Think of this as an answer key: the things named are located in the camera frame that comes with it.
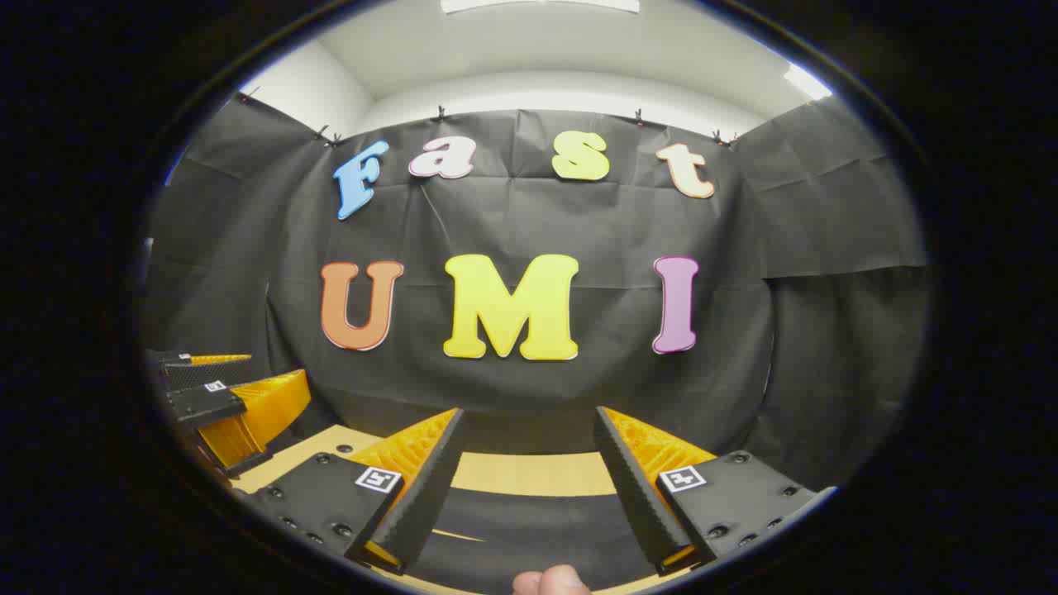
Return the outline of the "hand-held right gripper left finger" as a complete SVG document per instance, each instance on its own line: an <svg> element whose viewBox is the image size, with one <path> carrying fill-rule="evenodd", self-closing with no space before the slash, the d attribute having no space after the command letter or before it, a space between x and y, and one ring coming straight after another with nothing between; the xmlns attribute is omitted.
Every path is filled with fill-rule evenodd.
<svg viewBox="0 0 1058 595"><path fill-rule="evenodd" d="M352 456L318 452L238 495L314 549L403 574L445 504L462 455L464 411L450 409Z"/></svg>

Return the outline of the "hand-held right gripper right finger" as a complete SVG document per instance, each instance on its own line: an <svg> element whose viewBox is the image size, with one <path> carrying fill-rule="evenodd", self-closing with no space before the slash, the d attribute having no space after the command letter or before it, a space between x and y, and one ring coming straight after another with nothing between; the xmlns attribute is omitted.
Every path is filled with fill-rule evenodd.
<svg viewBox="0 0 1058 595"><path fill-rule="evenodd" d="M594 443L661 576L750 549L835 492L811 490L745 450L712 455L608 407L596 410Z"/></svg>

